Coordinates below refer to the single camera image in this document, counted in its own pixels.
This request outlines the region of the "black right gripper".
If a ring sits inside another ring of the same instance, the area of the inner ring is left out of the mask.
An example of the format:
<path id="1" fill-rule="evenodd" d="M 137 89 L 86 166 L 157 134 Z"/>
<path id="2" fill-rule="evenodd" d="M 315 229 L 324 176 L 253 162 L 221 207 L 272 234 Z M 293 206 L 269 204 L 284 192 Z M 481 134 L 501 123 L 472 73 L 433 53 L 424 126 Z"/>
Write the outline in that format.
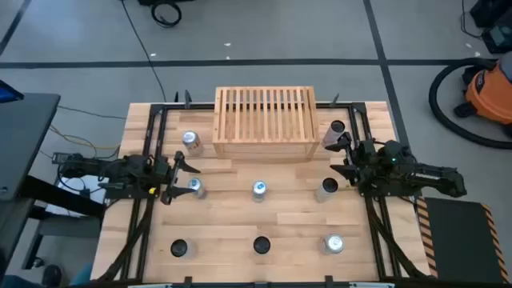
<path id="1" fill-rule="evenodd" d="M 349 149 L 351 143 L 350 133 L 344 132 L 336 143 L 326 146 L 325 149 L 339 152 Z M 370 179 L 376 171 L 377 152 L 374 140 L 360 141 L 357 147 L 348 152 L 347 161 L 349 165 L 330 165 L 330 168 L 348 180 L 351 186 L 356 186 L 359 193 L 366 193 L 370 189 Z"/>

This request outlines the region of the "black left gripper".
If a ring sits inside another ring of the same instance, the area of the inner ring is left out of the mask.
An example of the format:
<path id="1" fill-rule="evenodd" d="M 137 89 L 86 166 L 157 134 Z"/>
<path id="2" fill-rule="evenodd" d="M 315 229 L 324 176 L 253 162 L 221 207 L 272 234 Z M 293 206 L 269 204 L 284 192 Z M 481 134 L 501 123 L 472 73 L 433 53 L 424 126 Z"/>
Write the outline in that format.
<path id="1" fill-rule="evenodd" d="M 196 190 L 191 188 L 175 186 L 177 181 L 177 168 L 188 173 L 201 173 L 200 170 L 197 170 L 186 163 L 185 155 L 180 150 L 175 152 L 173 161 L 174 162 L 172 164 L 169 164 L 168 157 L 166 156 L 157 156 L 154 159 L 155 187 L 159 192 L 161 192 L 161 203 L 167 206 L 171 204 L 173 199 L 179 196 L 196 192 Z M 166 189 L 162 192 L 162 186 L 164 185 L 166 185 Z"/>

